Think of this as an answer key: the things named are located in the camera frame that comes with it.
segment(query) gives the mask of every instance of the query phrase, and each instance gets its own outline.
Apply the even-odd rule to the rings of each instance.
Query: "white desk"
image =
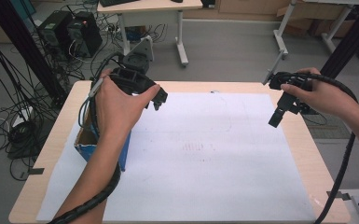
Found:
[[[176,46],[183,66],[188,65],[185,47],[182,41],[183,10],[202,7],[199,0],[184,0],[183,3],[175,3],[170,0],[141,0],[126,4],[102,7],[98,5],[98,11],[102,13],[117,13],[123,38],[124,55],[130,52],[130,42],[127,40],[125,27],[148,24],[177,23]]]
[[[359,189],[342,189],[341,193],[348,193],[351,196],[350,200],[345,201],[348,211],[351,214],[351,221],[349,224],[359,224],[359,209],[357,209],[357,204],[353,201],[353,198],[359,197]]]
[[[277,40],[279,49],[283,49],[283,56],[286,56],[289,52],[287,51],[286,45],[283,42],[282,34],[283,30],[286,27],[286,24],[289,21],[290,16],[292,15],[293,10],[295,9],[297,0],[292,0],[289,4],[289,7],[284,14],[281,26],[279,30],[274,30],[273,33],[275,35],[275,39]],[[339,26],[344,22],[345,18],[347,18],[348,14],[350,14],[353,5],[359,5],[359,0],[304,0],[304,2],[310,3],[326,3],[326,4],[346,4],[347,6],[341,12],[341,15],[338,17],[336,22],[334,23],[333,28],[330,30],[328,34],[323,33],[322,39],[324,43],[327,45],[330,52],[333,52],[336,49],[336,46],[332,42],[332,38],[336,31],[338,30]]]

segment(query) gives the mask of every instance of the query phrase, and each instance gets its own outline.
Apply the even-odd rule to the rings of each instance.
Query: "desk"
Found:
[[[283,42],[282,34],[283,30],[286,27],[286,24],[288,23],[290,16],[292,15],[293,10],[295,9],[297,0],[292,0],[290,2],[289,7],[286,10],[286,13],[284,14],[283,20],[281,22],[281,26],[279,27],[279,30],[274,30],[273,33],[275,35],[275,39],[277,40],[279,49],[283,49],[283,56],[286,56],[289,52],[287,51],[286,45]],[[322,39],[324,43],[327,45],[328,49],[332,53],[336,46],[332,42],[332,38],[336,31],[338,30],[339,26],[344,22],[345,18],[347,18],[348,14],[350,14],[352,10],[352,5],[359,5],[359,0],[304,0],[304,2],[309,3],[326,3],[326,4],[346,4],[347,6],[345,9],[341,12],[338,19],[335,21],[334,26],[330,30],[328,34],[323,33]]]
[[[158,84],[167,92],[267,93],[274,104],[282,95],[280,91],[272,91],[260,83],[158,82]],[[86,95],[89,90],[89,81],[78,81],[72,88],[34,166],[35,169],[44,168],[44,173],[28,177],[9,215],[10,222],[36,223],[36,216],[46,194],[49,178],[61,156],[66,138],[76,122],[78,109],[84,101],[84,97],[79,96]],[[315,215],[318,217],[327,200],[326,192],[333,186],[333,180],[301,116],[286,113],[281,125]],[[350,218],[344,202],[336,199],[324,223],[348,223]]]
[[[182,41],[183,10],[201,7],[202,2],[199,0],[185,0],[183,3],[175,3],[170,0],[142,0],[111,7],[102,7],[99,4],[97,10],[102,13],[117,13],[123,38],[124,55],[130,52],[130,42],[127,40],[125,27],[177,23],[176,46],[182,65],[187,66],[188,59]]]

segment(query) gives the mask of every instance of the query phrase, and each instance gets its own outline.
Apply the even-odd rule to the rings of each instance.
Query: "computer tower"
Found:
[[[70,59],[69,45],[47,46],[48,54],[57,62],[67,62]]]
[[[67,29],[72,41],[75,41],[71,52],[76,57],[93,57],[103,42],[94,15],[90,12],[76,13]]]
[[[55,11],[38,27],[42,38],[50,46],[63,46],[71,41],[66,26],[73,20],[69,11]]]

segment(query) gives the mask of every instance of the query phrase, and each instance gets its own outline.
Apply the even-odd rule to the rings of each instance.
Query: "box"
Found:
[[[305,36],[311,28],[313,20],[304,18],[290,18],[283,32],[289,35]]]
[[[90,127],[90,116],[87,115],[86,122],[84,124],[86,127]],[[124,143],[123,148],[121,149],[120,156],[118,157],[118,163],[120,164],[121,171],[126,170],[126,161],[128,148],[130,145],[131,132],[127,136],[126,142]],[[97,138],[94,132],[91,129],[80,128],[79,133],[77,134],[75,140],[75,150],[83,157],[84,160],[89,161],[92,153],[97,147]]]
[[[288,7],[282,7],[277,11],[277,17],[283,16]],[[296,6],[292,12],[292,17],[320,19],[320,20],[335,20],[339,17],[343,5],[336,4],[321,4],[321,3],[304,3],[297,1]]]
[[[327,20],[314,20],[311,28],[310,28],[310,35],[312,36],[320,36],[322,33],[330,32],[334,25],[335,21],[327,21]],[[334,37],[343,38],[352,28],[355,20],[353,21],[344,21],[334,34]]]
[[[230,0],[221,1],[219,12],[243,14],[271,14],[289,6],[290,0]]]

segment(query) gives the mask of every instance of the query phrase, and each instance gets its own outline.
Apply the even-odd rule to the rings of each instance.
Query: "white paper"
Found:
[[[313,221],[283,131],[268,125],[274,109],[267,94],[169,93],[133,128],[104,220]],[[37,220],[52,219],[85,166],[75,138],[68,138]],[[76,167],[76,175],[60,163]]]

